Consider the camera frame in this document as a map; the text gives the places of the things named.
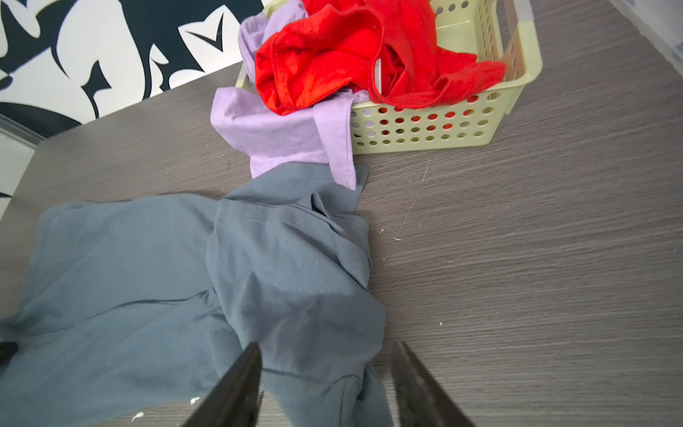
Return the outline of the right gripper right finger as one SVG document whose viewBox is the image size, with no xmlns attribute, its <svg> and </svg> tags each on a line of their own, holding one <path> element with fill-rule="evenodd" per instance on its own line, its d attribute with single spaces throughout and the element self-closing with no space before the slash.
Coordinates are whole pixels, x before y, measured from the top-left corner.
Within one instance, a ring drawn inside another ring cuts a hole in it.
<svg viewBox="0 0 683 427">
<path fill-rule="evenodd" d="M 405 342 L 393 345 L 391 375 L 402 427 L 475 427 Z"/>
</svg>

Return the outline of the grey t shirt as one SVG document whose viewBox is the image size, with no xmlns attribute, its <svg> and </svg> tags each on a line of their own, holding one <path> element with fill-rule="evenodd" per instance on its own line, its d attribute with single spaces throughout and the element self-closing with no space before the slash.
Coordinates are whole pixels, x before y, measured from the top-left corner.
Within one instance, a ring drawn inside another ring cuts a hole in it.
<svg viewBox="0 0 683 427">
<path fill-rule="evenodd" d="M 221 199 L 54 206 L 1 335 L 4 426 L 87 426 L 203 397 L 249 343 L 294 426 L 390 426 L 357 187 L 288 163 Z"/>
</svg>

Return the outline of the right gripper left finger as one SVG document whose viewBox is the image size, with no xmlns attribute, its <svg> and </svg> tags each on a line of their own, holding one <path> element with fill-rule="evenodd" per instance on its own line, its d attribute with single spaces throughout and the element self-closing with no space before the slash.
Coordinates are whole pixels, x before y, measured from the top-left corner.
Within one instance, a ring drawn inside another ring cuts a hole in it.
<svg viewBox="0 0 683 427">
<path fill-rule="evenodd" d="M 261 370 L 261 349 L 250 343 L 183 426 L 256 426 L 263 401 Z"/>
</svg>

